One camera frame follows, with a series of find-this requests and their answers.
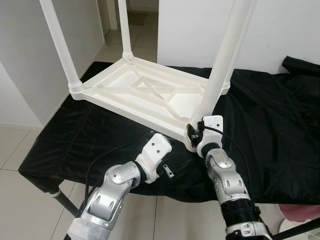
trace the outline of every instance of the metal table leg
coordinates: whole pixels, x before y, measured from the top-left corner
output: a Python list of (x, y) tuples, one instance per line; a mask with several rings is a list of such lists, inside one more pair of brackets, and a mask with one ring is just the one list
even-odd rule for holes
[(307, 223), (288, 229), (286, 231), (280, 232), (276, 235), (273, 235), (273, 237), (275, 240), (283, 240), (283, 239), (287, 239), (287, 238), (311, 231), (313, 229), (319, 228), (319, 226), (320, 226), (320, 217), (312, 221), (309, 221)]
[(62, 206), (65, 207), (73, 216), (77, 216), (78, 208), (67, 198), (67, 196), (59, 189), (58, 192), (52, 194), (52, 197), (55, 198)]

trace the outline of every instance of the wire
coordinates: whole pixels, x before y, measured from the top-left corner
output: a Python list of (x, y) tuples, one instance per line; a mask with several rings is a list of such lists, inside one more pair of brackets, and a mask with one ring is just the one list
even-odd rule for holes
[[(108, 155), (108, 154), (110, 154), (110, 153), (113, 153), (113, 152), (115, 152), (115, 151), (117, 151), (117, 150), (119, 150), (119, 149), (122, 149), (122, 148), (124, 148), (124, 147), (126, 147), (126, 146), (128, 146), (128, 145), (131, 145), (131, 144), (133, 144), (133, 143), (139, 143), (139, 142), (141, 142), (145, 137), (146, 137), (146, 136), (140, 137), (140, 138), (138, 138), (138, 139), (136, 139), (136, 140), (134, 140), (134, 141), (132, 141), (132, 142), (123, 144), (123, 145), (121, 145), (121, 146), (118, 146), (118, 147), (110, 150), (110, 151), (104, 152), (104, 153), (102, 153), (101, 155), (99, 155), (98, 157), (96, 157), (96, 158), (91, 162), (91, 164), (90, 164), (89, 167), (88, 167), (88, 171), (86, 172), (86, 177), (85, 177), (85, 190), (84, 190), (84, 200), (83, 200), (83, 204), (82, 204), (82, 211), (86, 208), (86, 206), (87, 206), (87, 204), (88, 204), (88, 198), (89, 198), (89, 196), (92, 194), (92, 192), (94, 191), (94, 188), (93, 188), (93, 189), (91, 189), (91, 191), (89, 192), (89, 176), (90, 176), (90, 172), (91, 172), (91, 170), (92, 170), (93, 165), (94, 165), (98, 160), (102, 159), (102, 157), (105, 157), (106, 155)], [(95, 185), (97, 185), (98, 182), (99, 182), (102, 178), (103, 178), (103, 175), (98, 179), (98, 181), (96, 182)]]
[(85, 177), (85, 190), (84, 190), (84, 201), (83, 201), (83, 209), (85, 209), (85, 207), (87, 206), (87, 203), (88, 203), (88, 198), (89, 198), (89, 176), (90, 176), (90, 172), (91, 172), (91, 169), (93, 167), (93, 165), (100, 159), (102, 159), (102, 157), (110, 154), (110, 153), (113, 153), (114, 151), (117, 151), (119, 149), (122, 149), (130, 144), (132, 144), (133, 142), (130, 142), (130, 143), (126, 143), (126, 144), (123, 144), (121, 146), (118, 146), (110, 151), (107, 151), (107, 152), (104, 152), (102, 153), (101, 155), (99, 155), (98, 157), (96, 157), (92, 162), (91, 164), (89, 165), (89, 168), (88, 168), (88, 171), (86, 172), (86, 177)]
[(209, 127), (209, 126), (203, 126), (204, 129), (208, 129), (208, 130), (211, 130), (211, 131), (214, 131), (218, 134), (221, 134), (222, 136), (226, 137), (228, 140), (230, 140), (233, 145), (235, 145), (237, 147), (237, 149), (239, 150), (242, 158), (243, 158), (243, 161), (244, 161), (244, 164), (245, 164), (245, 168), (246, 168), (246, 174), (248, 176), (248, 192), (251, 192), (251, 185), (250, 185), (250, 181), (251, 181), (251, 175), (250, 175), (250, 171), (249, 171), (249, 165), (248, 165), (248, 159), (246, 158), (244, 152), (242, 151), (241, 147), (238, 145), (238, 143), (229, 135), (225, 134), (224, 132), (218, 130), (218, 129), (215, 129), (213, 127)]

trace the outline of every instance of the black fabric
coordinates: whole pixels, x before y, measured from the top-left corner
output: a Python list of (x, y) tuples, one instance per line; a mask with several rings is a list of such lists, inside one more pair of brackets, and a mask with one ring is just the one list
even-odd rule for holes
[[(83, 82), (110, 66), (94, 62)], [(175, 67), (204, 78), (210, 68)], [(222, 96), (215, 115), (223, 116), (224, 132), (240, 145), (249, 163), (246, 169), (238, 149), (222, 139), (223, 148), (255, 202), (319, 204), (319, 78), (235, 69), (231, 88)], [(94, 185), (114, 164), (132, 161), (147, 142), (139, 141), (151, 129), (90, 102), (68, 96), (38, 136), (19, 172), (43, 192), (54, 193), (64, 180), (85, 182), (90, 163), (102, 153), (121, 148), (92, 169)], [(141, 183), (132, 193), (165, 195), (183, 202), (216, 200), (202, 158), (175, 141), (165, 163), (175, 177)]]
[(319, 65), (287, 56), (282, 66), (292, 74), (303, 74), (320, 77)]

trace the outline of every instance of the robotic arm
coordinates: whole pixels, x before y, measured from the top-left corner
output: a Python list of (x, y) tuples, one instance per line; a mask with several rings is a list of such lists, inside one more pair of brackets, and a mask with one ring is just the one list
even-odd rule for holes
[(207, 173), (226, 224), (226, 240), (272, 240), (266, 225), (259, 221), (260, 210), (251, 201), (234, 161), (221, 148), (222, 135), (210, 128), (222, 132), (222, 116), (203, 117), (198, 123), (200, 132), (193, 131), (191, 139), (194, 142), (201, 140), (196, 151), (205, 158)]
[(72, 240), (107, 240), (124, 205), (124, 197), (140, 182), (153, 183), (157, 166), (172, 147), (159, 133), (153, 135), (135, 161), (110, 167), (100, 188), (88, 199), (81, 217), (72, 221), (68, 235)]
[[(259, 208), (251, 201), (235, 163), (222, 147), (222, 135), (207, 128), (223, 131), (222, 116), (205, 116), (188, 135), (198, 155), (205, 159), (207, 172), (214, 184), (222, 215), (226, 223), (227, 240), (272, 240), (265, 224), (259, 221)], [(143, 147), (135, 161), (110, 167), (104, 182), (88, 200), (81, 217), (75, 218), (68, 230), (72, 240), (108, 239), (124, 205), (124, 197), (140, 182), (153, 183), (162, 158), (172, 147), (156, 133)]]

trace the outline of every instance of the floor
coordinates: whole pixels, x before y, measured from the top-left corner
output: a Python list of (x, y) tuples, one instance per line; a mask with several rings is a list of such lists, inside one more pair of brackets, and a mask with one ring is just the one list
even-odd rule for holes
[[(129, 25), (132, 53), (135, 57), (157, 62), (158, 13), (150, 12), (144, 25)], [(122, 57), (121, 31), (109, 31), (105, 45), (96, 55), (94, 61), (115, 63)]]
[[(49, 194), (23, 178), (18, 168), (40, 129), (0, 127), (0, 239), (63, 240), (73, 216)], [(84, 185), (65, 180), (61, 190), (76, 205)], [(283, 220), (275, 204), (258, 204), (262, 218), (276, 233)], [(225, 239), (218, 202), (184, 203), (165, 196), (129, 194), (110, 240)]]

